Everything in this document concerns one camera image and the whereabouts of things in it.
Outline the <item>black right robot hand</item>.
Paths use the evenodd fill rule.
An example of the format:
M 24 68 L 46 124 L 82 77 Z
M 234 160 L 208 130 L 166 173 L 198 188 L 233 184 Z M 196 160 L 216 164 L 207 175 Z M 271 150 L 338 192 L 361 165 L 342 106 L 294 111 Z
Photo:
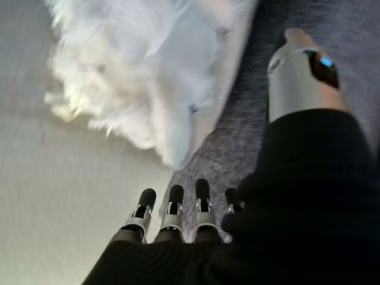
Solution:
M 124 226 L 85 284 L 378 284 L 379 169 L 333 61 L 288 28 L 268 66 L 256 168 L 230 189 L 222 229 L 144 245 Z

